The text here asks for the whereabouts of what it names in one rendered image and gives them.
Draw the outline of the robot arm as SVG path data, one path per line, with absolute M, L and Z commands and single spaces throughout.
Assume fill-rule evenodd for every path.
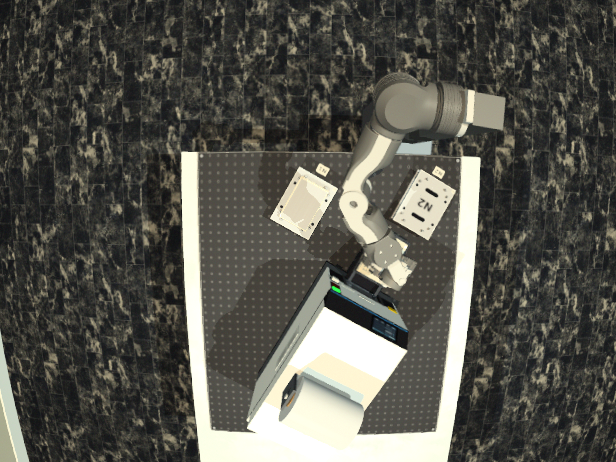
M 369 201 L 372 186 L 368 178 L 391 164 L 403 133 L 431 129 L 432 133 L 463 136 L 473 122 L 474 96 L 474 90 L 464 91 L 461 85 L 426 82 L 423 87 L 403 72 L 385 75 L 374 87 L 376 107 L 353 151 L 339 206 L 346 228 L 364 255 L 384 269 L 379 276 L 383 287 L 400 291 L 412 270 L 403 267 L 400 243 L 381 210 Z

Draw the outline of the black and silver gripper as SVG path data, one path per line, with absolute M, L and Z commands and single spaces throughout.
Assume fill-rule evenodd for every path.
M 363 254 L 362 254 L 362 255 L 361 255 L 361 257 L 360 257 L 360 259 L 362 260 L 362 263 L 363 263 L 363 264 L 364 264 L 367 268 L 369 268 L 369 269 L 368 269 L 368 271 L 369 271 L 371 274 L 373 274 L 374 276 L 376 276 L 377 278 L 379 278 L 380 274 L 382 273 L 381 271 L 383 271 L 383 270 L 382 270 L 380 267 L 378 267 L 376 264 L 371 263 L 371 262 L 368 260 L 368 257 L 366 257 L 364 254 L 365 254 L 365 252 L 364 252 L 364 250 L 363 250 Z M 415 267 L 416 267 L 416 265 L 417 265 L 417 262 L 416 262 L 415 260 L 412 260 L 412 259 L 410 259 L 410 258 L 406 257 L 406 255 L 404 255 L 403 253 L 402 253 L 402 256 L 401 256 L 401 258 L 400 258 L 400 259 L 403 261 L 403 262 L 402 262 L 402 261 L 400 260 L 400 261 L 402 262 L 403 267 L 405 267 L 405 268 L 408 268 L 408 267 L 409 267 L 409 268 L 412 270 L 412 272 L 413 272 L 413 270 L 415 269 Z M 404 261 L 405 261 L 407 264 L 406 264 Z M 407 267 L 407 266 L 408 266 L 408 267 Z M 372 267 L 375 271 L 374 271 L 371 267 Z M 373 272 L 372 272 L 372 271 L 373 271 Z M 411 272 L 411 274 L 412 274 L 412 272 Z M 411 274 L 410 274 L 410 275 L 411 275 Z

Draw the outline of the small white label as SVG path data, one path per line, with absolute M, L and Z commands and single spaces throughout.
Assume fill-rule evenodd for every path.
M 445 173 L 445 171 L 443 171 L 442 169 L 438 168 L 437 166 L 436 166 L 436 168 L 433 171 L 433 174 L 438 176 L 439 178 L 442 178 L 444 173 Z
M 329 169 L 321 164 L 317 167 L 316 171 L 324 176 L 328 173 Z

